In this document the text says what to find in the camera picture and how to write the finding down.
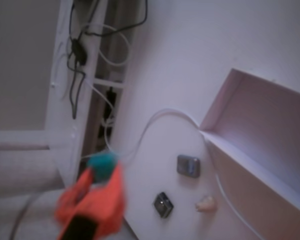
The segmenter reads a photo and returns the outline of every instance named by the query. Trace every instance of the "black cord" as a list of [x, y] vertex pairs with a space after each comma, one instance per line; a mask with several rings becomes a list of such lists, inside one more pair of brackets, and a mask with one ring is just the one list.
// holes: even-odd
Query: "black cord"
[[144, 24], [148, 19], [148, 0], [144, 0], [144, 3], [145, 3], [145, 13], [144, 13], [144, 19], [141, 22], [138, 22], [138, 23], [135, 23], [135, 24], [132, 24], [132, 25], [129, 25], [129, 26], [125, 26], [125, 27], [122, 27], [122, 28], [119, 28], [117, 30], [113, 30], [113, 31], [110, 31], [110, 32], [102, 33], [102, 34], [95, 33], [95, 32], [89, 32], [89, 31], [86, 31], [84, 34], [86, 34], [88, 36], [97, 36], [97, 37], [104, 38], [104, 37], [108, 37], [108, 36], [111, 36], [113, 34], [117, 34], [119, 32], [128, 30], [128, 29], [133, 29], [135, 27], [138, 27], [138, 26]]
[[[110, 32], [102, 33], [102, 34], [95, 33], [95, 32], [87, 32], [87, 31], [84, 34], [86, 34], [87, 36], [97, 36], [97, 37], [103, 38], [103, 37], [108, 37], [108, 36], [117, 34], [117, 33], [122, 32], [122, 31], [126, 31], [126, 30], [129, 30], [129, 29], [136, 28], [136, 27], [144, 24], [147, 21], [147, 19], [148, 19], [148, 0], [144, 0], [144, 3], [145, 3], [145, 13], [144, 13], [144, 19], [141, 22], [138, 22], [138, 23], [135, 23], [135, 24], [132, 24], [132, 25], [128, 25], [128, 26], [119, 28], [117, 30], [113, 30], [113, 31], [110, 31]], [[71, 7], [70, 20], [69, 20], [69, 38], [70, 38], [71, 44], [73, 44], [73, 41], [74, 41], [74, 39], [71, 36], [72, 16], [73, 16], [74, 9], [75, 9], [75, 4], [73, 3], [72, 7]], [[82, 35], [83, 35], [83, 30], [80, 31], [79, 36], [77, 37], [78, 41], [80, 40], [80, 38], [82, 37]], [[71, 70], [73, 72], [73, 79], [72, 79], [72, 83], [71, 83], [71, 87], [70, 87], [69, 99], [70, 99], [71, 110], [72, 110], [72, 118], [76, 119], [76, 117], [77, 117], [77, 110], [78, 110], [79, 94], [80, 94], [80, 90], [81, 90], [82, 84], [83, 84], [83, 82], [84, 82], [84, 80], [86, 78], [86, 74], [83, 71], [79, 71], [77, 69], [77, 64], [78, 64], [77, 59], [74, 60], [74, 62], [75, 62], [74, 63], [74, 68], [70, 67], [70, 63], [69, 62], [70, 62], [70, 59], [71, 59], [71, 56], [72, 56], [73, 53], [74, 52], [71, 50], [71, 52], [70, 52], [70, 54], [68, 55], [68, 58], [67, 58], [66, 66], [67, 66], [67, 68], [69, 70]], [[78, 73], [82, 74], [82, 79], [81, 79], [81, 81], [79, 83], [79, 86], [78, 86], [78, 89], [77, 89], [77, 92], [76, 92], [75, 102], [74, 102], [73, 98], [72, 98], [72, 95], [73, 95], [73, 89], [74, 89], [74, 86], [75, 86], [76, 77], [77, 77]]]
[[[82, 86], [82, 84], [85, 80], [85, 77], [86, 77], [86, 74], [83, 71], [78, 71], [77, 70], [77, 65], [78, 65], [78, 62], [75, 61], [74, 69], [73, 69], [73, 79], [72, 79], [72, 83], [71, 83], [71, 87], [70, 87], [70, 91], [69, 91], [69, 99], [70, 99], [71, 110], [72, 110], [72, 118], [73, 119], [77, 118], [79, 94], [80, 94], [81, 86]], [[72, 99], [72, 95], [73, 95], [73, 90], [74, 90], [74, 86], [75, 86], [75, 82], [76, 82], [76, 78], [77, 78], [77, 73], [82, 74], [82, 78], [81, 78], [81, 81], [79, 83], [78, 89], [76, 91], [75, 102], [74, 102], [73, 99]]]
[[24, 218], [25, 214], [27, 213], [29, 207], [31, 206], [31, 204], [37, 200], [38, 197], [41, 196], [41, 194], [43, 194], [44, 192], [38, 192], [35, 193], [34, 195], [30, 196], [28, 198], [28, 200], [26, 201], [26, 203], [24, 204], [23, 208], [21, 209], [21, 211], [18, 213], [18, 215], [16, 216], [16, 219], [13, 223], [11, 232], [10, 232], [10, 236], [9, 236], [9, 240], [14, 240], [16, 237], [16, 233], [18, 230], [18, 227], [22, 221], [22, 219]]

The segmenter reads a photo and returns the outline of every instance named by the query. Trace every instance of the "white shelf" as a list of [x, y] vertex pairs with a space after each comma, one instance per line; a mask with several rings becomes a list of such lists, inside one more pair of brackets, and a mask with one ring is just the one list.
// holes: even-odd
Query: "white shelf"
[[222, 151], [229, 156], [233, 161], [237, 162], [241, 167], [246, 169], [253, 176], [258, 178], [261, 182], [266, 184], [269, 188], [287, 200], [300, 210], [300, 194], [292, 187], [285, 184], [281, 179], [275, 176], [272, 172], [262, 167], [256, 161], [251, 159], [241, 150], [230, 144], [227, 140], [220, 137], [213, 132], [201, 132], [204, 138], [212, 143], [219, 151]]
[[300, 94], [232, 70], [200, 129], [224, 152], [300, 210]]

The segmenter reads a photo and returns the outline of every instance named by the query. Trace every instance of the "white cable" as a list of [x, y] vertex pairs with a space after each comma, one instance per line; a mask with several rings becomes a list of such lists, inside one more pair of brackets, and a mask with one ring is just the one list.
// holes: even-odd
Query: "white cable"
[[[101, 94], [101, 92], [99, 92], [96, 88], [92, 88], [93, 90], [95, 90], [103, 99], [107, 99], [104, 95]], [[113, 111], [113, 106], [111, 103], [109, 103], [108, 100], [106, 100], [106, 102], [110, 105], [112, 111]], [[186, 120], [188, 120], [192, 125], [195, 126], [195, 128], [197, 130], [199, 130], [200, 132], [200, 125], [196, 122], [196, 120], [191, 117], [189, 114], [181, 111], [181, 110], [178, 110], [178, 109], [174, 109], [174, 108], [164, 108], [164, 109], [161, 109], [157, 112], [155, 112], [148, 120], [147, 124], [145, 125], [141, 135], [140, 135], [140, 138], [139, 140], [137, 141], [137, 143], [135, 144], [135, 146], [127, 151], [127, 152], [124, 152], [124, 153], [117, 153], [111, 146], [110, 146], [110, 143], [108, 141], [108, 137], [107, 137], [107, 126], [108, 126], [108, 121], [106, 121], [106, 125], [105, 125], [105, 128], [104, 128], [104, 140], [105, 140], [105, 144], [106, 146], [108, 147], [108, 149], [110, 150], [110, 152], [112, 152], [113, 154], [117, 155], [118, 157], [123, 157], [123, 156], [129, 156], [130, 154], [136, 152], [138, 150], [138, 148], [140, 147], [141, 145], [141, 142], [144, 138], [144, 135], [147, 131], [147, 129], [150, 127], [150, 125], [158, 118], [164, 116], [164, 115], [176, 115], [176, 116], [179, 116], [179, 117], [182, 117]], [[98, 153], [94, 153], [94, 154], [90, 154], [90, 155], [87, 155], [87, 156], [84, 156], [82, 158], [89, 158], [89, 157], [93, 157], [93, 156], [96, 156], [100, 154], [99, 152]], [[232, 204], [232, 202], [230, 201], [230, 199], [228, 198], [222, 184], [221, 184], [221, 181], [220, 181], [220, 178], [219, 178], [219, 175], [218, 175], [218, 170], [217, 170], [217, 167], [214, 163], [214, 159], [211, 157], [211, 161], [212, 161], [212, 165], [213, 165], [213, 168], [214, 168], [214, 171], [215, 171], [215, 178], [216, 178], [216, 182], [217, 182], [217, 185], [220, 189], [220, 192], [223, 196], [223, 198], [225, 199], [226, 203], [230, 206], [230, 208], [232, 209], [232, 211], [235, 213], [235, 215], [240, 219], [240, 221], [245, 225], [247, 226], [260, 240], [266, 240], [264, 237], [261, 236], [260, 233], [257, 232], [257, 230], [255, 230], [245, 219], [244, 217], [238, 212], [238, 210], [235, 208], [235, 206]]]
[[[101, 24], [101, 23], [85, 23], [81, 30], [82, 31], [85, 31], [87, 27], [89, 26], [98, 26], [98, 27], [103, 27], [103, 28], [107, 28], [107, 29], [110, 29], [110, 30], [113, 30], [113, 31], [116, 31], [117, 29], [113, 26], [109, 26], [109, 25], [106, 25], [106, 24]], [[122, 37], [122, 39], [124, 40], [125, 44], [126, 44], [126, 48], [127, 48], [127, 57], [124, 61], [122, 62], [113, 62], [111, 60], [109, 60], [108, 58], [106, 58], [106, 56], [101, 52], [101, 50], [99, 49], [99, 54], [100, 56], [103, 58], [103, 60], [109, 64], [109, 65], [112, 65], [112, 66], [115, 66], [115, 67], [120, 67], [120, 66], [123, 66], [123, 65], [126, 65], [129, 60], [130, 60], [130, 53], [131, 53], [131, 47], [130, 47], [130, 43], [128, 41], [128, 39], [126, 38], [126, 36], [122, 33], [122, 32], [118, 32], [118, 34]]]
[[103, 100], [105, 100], [105, 102], [109, 105], [109, 107], [111, 108], [111, 112], [113, 112], [114, 110], [114, 106], [111, 104], [111, 102], [98, 90], [96, 89], [93, 84], [91, 82], [89, 82], [89, 80], [86, 78], [84, 79], [84, 82], [93, 90], [95, 91], [97, 94], [99, 94], [99, 96], [101, 98], [103, 98]]
[[232, 209], [232, 211], [235, 213], [235, 215], [238, 217], [238, 219], [241, 220], [242, 223], [244, 223], [244, 225], [246, 225], [260, 240], [266, 240], [263, 236], [260, 235], [260, 233], [257, 232], [257, 230], [255, 230], [245, 219], [243, 216], [241, 216], [241, 214], [238, 212], [238, 210], [235, 208], [235, 206], [233, 206], [232, 202], [229, 200], [221, 182], [220, 182], [220, 178], [219, 175], [217, 173], [217, 170], [215, 169], [215, 178], [216, 178], [216, 182], [218, 184], [218, 187], [220, 189], [220, 192], [223, 196], [223, 198], [225, 199], [226, 203], [230, 206], [230, 208]]

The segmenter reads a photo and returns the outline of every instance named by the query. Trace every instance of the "power cord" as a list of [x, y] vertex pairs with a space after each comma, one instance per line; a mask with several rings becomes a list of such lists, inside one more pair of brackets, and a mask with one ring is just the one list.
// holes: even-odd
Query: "power cord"
[[[182, 110], [178, 110], [178, 109], [175, 109], [175, 108], [164, 108], [164, 109], [161, 109], [157, 112], [155, 112], [150, 118], [149, 120], [147, 121], [137, 143], [134, 145], [134, 147], [132, 149], [130, 149], [129, 151], [126, 151], [126, 152], [117, 152], [115, 151], [110, 143], [109, 143], [109, 140], [108, 140], [108, 136], [106, 134], [107, 132], [107, 122], [105, 123], [105, 128], [104, 128], [104, 140], [105, 140], [105, 144], [107, 146], [107, 148], [109, 149], [110, 152], [112, 152], [113, 154], [115, 154], [116, 156], [118, 157], [127, 157], [127, 156], [130, 156], [131, 154], [133, 153], [136, 153], [137, 150], [139, 149], [140, 145], [141, 145], [141, 142], [148, 130], [148, 128], [160, 117], [162, 116], [165, 116], [165, 115], [174, 115], [174, 116], [177, 116], [177, 117], [181, 117], [185, 120], [187, 120], [188, 122], [190, 122], [199, 132], [200, 132], [200, 124], [197, 123], [197, 121], [191, 117], [189, 114], [185, 113], [184, 111]], [[93, 157], [95, 155], [98, 155], [100, 154], [99, 152], [97, 153], [94, 153], [94, 154], [90, 154], [90, 155], [87, 155], [87, 156], [83, 156], [81, 159], [85, 159], [85, 158], [90, 158], [90, 157]], [[220, 181], [220, 177], [219, 177], [219, 174], [218, 174], [218, 169], [217, 169], [217, 166], [215, 164], [215, 160], [213, 157], [210, 157], [211, 159], [211, 163], [212, 163], [212, 166], [214, 168], [214, 176], [215, 176], [215, 179], [216, 179], [216, 182], [217, 182], [217, 185], [218, 185], [218, 188], [221, 192], [221, 195], [223, 196], [223, 198], [225, 199], [226, 203], [230, 206], [231, 210], [235, 213], [235, 215], [240, 219], [240, 221], [246, 226], [248, 227], [260, 240], [266, 240], [257, 230], [254, 229], [253, 226], [251, 226], [247, 220], [245, 220], [245, 218], [239, 213], [239, 211], [235, 208], [235, 206], [232, 204], [232, 202], [230, 201], [230, 199], [228, 198], [224, 188], [223, 188], [223, 185]]]
[[136, 28], [138, 26], [141, 26], [142, 24], [144, 24], [147, 19], [148, 19], [148, 0], [144, 0], [144, 4], [145, 4], [145, 13], [144, 13], [144, 18], [142, 21], [138, 22], [138, 23], [135, 23], [135, 24], [132, 24], [132, 25], [128, 25], [128, 26], [125, 26], [125, 27], [122, 27], [122, 28], [119, 28], [117, 30], [112, 30], [110, 32], [106, 32], [106, 33], [96, 33], [96, 32], [89, 32], [89, 31], [85, 31], [84, 34], [88, 35], [88, 36], [96, 36], [96, 37], [101, 37], [101, 38], [104, 38], [104, 37], [108, 37], [108, 36], [111, 36], [113, 34], [117, 34], [119, 32], [122, 32], [122, 31], [126, 31], [128, 29], [133, 29], [133, 28]]
[[20, 210], [20, 212], [18, 213], [18, 215], [16, 216], [16, 219], [13, 223], [10, 235], [9, 235], [9, 240], [14, 240], [16, 237], [16, 233], [17, 230], [19, 228], [19, 225], [22, 221], [22, 219], [24, 218], [24, 216], [26, 215], [29, 207], [31, 206], [31, 204], [36, 201], [44, 192], [38, 192], [35, 193], [33, 195], [31, 195], [28, 200], [26, 201], [26, 203], [24, 204], [23, 208]]

